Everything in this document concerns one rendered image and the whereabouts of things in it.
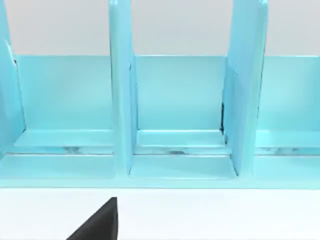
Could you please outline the light blue rack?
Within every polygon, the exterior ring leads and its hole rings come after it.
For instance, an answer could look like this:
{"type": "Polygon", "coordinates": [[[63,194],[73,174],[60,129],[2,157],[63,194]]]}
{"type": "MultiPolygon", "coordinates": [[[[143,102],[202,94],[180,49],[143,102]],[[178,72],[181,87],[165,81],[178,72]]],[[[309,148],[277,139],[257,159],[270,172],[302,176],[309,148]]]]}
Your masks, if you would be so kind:
{"type": "Polygon", "coordinates": [[[0,188],[320,190],[320,55],[267,56],[270,0],[233,0],[226,55],[18,54],[0,0],[0,188]]]}

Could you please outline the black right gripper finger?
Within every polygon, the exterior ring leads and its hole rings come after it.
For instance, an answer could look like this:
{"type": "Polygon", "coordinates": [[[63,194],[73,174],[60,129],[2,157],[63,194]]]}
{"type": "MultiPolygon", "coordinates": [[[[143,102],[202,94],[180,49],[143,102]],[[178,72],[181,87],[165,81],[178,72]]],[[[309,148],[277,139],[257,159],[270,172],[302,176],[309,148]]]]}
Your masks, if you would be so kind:
{"type": "Polygon", "coordinates": [[[118,240],[117,197],[111,197],[66,240],[118,240]]]}

